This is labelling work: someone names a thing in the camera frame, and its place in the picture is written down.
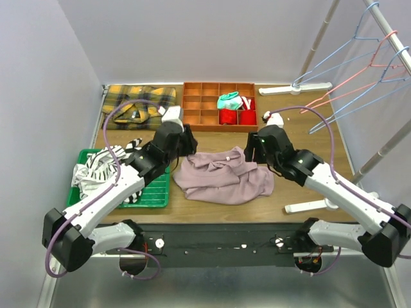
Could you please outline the mauve tank top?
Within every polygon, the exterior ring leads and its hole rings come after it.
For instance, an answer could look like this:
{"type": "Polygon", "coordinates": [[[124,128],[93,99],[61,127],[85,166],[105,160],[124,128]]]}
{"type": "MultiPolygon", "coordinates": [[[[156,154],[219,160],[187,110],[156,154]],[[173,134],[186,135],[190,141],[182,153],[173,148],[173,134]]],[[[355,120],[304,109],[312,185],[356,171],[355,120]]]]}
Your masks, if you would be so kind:
{"type": "Polygon", "coordinates": [[[247,162],[238,146],[186,157],[173,179],[187,199],[224,205],[240,205],[274,191],[273,173],[265,166],[247,162]]]}

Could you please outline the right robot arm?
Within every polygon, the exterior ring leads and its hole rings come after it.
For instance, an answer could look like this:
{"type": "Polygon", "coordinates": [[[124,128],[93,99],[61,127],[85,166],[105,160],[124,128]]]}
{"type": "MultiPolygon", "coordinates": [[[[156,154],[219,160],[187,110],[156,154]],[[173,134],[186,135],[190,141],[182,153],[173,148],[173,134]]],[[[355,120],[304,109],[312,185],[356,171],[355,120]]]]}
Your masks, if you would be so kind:
{"type": "Polygon", "coordinates": [[[410,240],[410,208],[381,201],[336,174],[310,150],[295,149],[277,125],[250,132],[244,154],[246,161],[264,164],[275,174],[320,193],[355,218],[353,225],[307,219],[288,241],[294,250],[339,246],[362,252],[373,263],[389,268],[410,240]]]}

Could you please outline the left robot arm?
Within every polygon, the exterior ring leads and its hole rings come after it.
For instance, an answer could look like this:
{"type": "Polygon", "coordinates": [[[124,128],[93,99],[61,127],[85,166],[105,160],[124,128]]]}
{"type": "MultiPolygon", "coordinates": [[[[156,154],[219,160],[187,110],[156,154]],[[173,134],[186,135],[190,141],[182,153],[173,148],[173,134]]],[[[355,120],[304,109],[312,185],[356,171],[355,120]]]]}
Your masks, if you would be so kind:
{"type": "Polygon", "coordinates": [[[66,271],[73,272],[97,253],[113,249],[138,252],[144,247],[139,225],[126,219],[100,227],[100,221],[163,175],[175,159],[194,154],[197,145],[188,124],[161,124],[153,140],[133,151],[96,192],[64,211],[51,209],[44,216],[42,244],[46,257],[54,257],[66,271]]]}

